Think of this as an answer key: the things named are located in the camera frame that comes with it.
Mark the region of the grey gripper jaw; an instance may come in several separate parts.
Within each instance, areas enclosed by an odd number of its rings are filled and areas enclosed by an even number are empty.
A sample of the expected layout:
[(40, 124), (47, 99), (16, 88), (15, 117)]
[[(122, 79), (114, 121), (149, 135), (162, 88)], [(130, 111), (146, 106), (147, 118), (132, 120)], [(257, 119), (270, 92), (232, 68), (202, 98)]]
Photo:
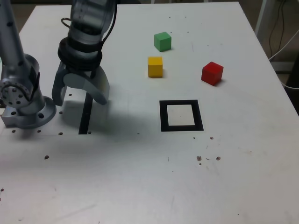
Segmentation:
[(101, 105), (108, 103), (110, 85), (100, 66), (93, 71), (68, 73), (64, 76), (63, 82), (68, 87), (85, 90)]
[(68, 74), (68, 70), (63, 62), (60, 62), (55, 75), (52, 88), (52, 99), (55, 105), (62, 106), (65, 98), (67, 86), (64, 84), (64, 76)]

